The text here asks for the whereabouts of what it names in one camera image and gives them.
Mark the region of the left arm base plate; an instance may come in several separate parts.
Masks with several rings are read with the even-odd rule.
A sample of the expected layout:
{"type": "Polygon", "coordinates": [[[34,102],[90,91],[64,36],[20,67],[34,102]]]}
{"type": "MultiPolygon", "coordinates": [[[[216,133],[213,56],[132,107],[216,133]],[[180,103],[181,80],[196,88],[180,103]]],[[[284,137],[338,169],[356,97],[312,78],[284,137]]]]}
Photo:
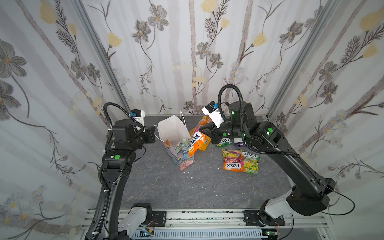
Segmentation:
{"type": "Polygon", "coordinates": [[[150,227],[165,227],[167,220],[166,211],[152,211],[152,220],[150,222],[150,227]]]}

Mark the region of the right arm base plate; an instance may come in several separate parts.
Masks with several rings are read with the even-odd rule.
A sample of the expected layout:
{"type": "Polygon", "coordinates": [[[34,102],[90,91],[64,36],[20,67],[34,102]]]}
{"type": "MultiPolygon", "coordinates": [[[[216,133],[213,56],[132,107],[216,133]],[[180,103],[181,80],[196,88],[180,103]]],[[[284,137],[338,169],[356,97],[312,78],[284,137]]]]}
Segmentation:
{"type": "Polygon", "coordinates": [[[254,211],[243,211],[244,222],[246,226],[257,226],[257,227],[277,227],[285,226],[285,220],[282,216],[274,219],[263,211],[254,210],[254,211]]]}

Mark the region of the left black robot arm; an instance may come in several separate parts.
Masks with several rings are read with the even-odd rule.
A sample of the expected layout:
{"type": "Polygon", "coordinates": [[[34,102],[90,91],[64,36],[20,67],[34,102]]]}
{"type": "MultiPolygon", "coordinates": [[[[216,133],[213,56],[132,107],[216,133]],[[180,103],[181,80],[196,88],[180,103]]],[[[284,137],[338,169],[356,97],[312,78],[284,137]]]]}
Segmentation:
{"type": "Polygon", "coordinates": [[[139,227],[154,227],[155,217],[149,203],[136,203],[119,220],[123,193],[136,152],[156,141],[155,127],[145,127],[123,107],[106,103],[103,111],[109,125],[102,164],[98,170],[101,191],[86,240],[132,240],[139,227]]]}

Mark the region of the pink Fox's fruits bag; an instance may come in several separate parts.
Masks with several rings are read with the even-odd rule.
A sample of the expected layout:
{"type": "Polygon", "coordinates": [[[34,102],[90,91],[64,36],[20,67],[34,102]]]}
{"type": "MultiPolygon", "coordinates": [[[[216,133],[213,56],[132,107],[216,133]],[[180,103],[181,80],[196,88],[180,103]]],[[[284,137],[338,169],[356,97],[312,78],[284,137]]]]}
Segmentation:
{"type": "Polygon", "coordinates": [[[232,172],[245,172],[242,150],[222,149],[223,169],[232,172]]]}

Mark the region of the white paper bag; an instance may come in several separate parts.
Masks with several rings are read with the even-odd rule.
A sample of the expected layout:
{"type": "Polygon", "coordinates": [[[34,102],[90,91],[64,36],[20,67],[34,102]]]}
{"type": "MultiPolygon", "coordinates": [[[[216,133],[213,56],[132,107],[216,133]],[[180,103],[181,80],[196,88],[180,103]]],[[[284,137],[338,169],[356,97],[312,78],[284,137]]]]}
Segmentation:
{"type": "Polygon", "coordinates": [[[180,171],[184,171],[195,162],[194,156],[189,155],[191,136],[182,111],[179,117],[172,115],[156,126],[159,133],[157,138],[163,142],[167,153],[180,171]]]}

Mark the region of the orange pink Fox's bag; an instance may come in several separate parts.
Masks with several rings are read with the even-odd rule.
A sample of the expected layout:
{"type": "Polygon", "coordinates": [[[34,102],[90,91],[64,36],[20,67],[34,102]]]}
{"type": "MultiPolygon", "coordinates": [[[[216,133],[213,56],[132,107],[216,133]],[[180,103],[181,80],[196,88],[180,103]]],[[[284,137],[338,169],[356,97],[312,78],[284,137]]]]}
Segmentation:
{"type": "Polygon", "coordinates": [[[196,130],[195,130],[195,132],[193,133],[193,136],[191,137],[191,141],[190,141],[190,143],[189,143],[189,156],[190,156],[190,157],[193,157],[194,154],[195,154],[195,152],[196,152],[197,150],[199,150],[200,145],[201,145],[202,142],[204,141],[204,140],[203,140],[203,137],[204,137],[204,136],[205,136],[205,135],[204,135],[204,134],[201,134],[201,133],[199,132],[199,129],[197,129],[197,127],[196,127],[196,130]]]}

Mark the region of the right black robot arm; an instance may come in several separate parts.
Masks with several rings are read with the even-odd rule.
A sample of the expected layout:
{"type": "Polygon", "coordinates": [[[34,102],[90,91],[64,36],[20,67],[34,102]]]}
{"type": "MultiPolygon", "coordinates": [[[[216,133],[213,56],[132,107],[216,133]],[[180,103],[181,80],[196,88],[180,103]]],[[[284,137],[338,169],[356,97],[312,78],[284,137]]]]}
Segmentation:
{"type": "Polygon", "coordinates": [[[223,138],[241,139],[251,152],[271,158],[294,183],[287,193],[267,199],[255,212],[245,213],[248,226],[283,226],[286,214],[309,217],[325,212],[330,204],[328,195],[335,192],[336,182],[310,167],[276,125],[256,117],[253,106],[243,100],[238,87],[223,86],[218,100],[204,106],[202,112],[212,123],[200,131],[210,137],[212,143],[217,144],[223,138]]]}

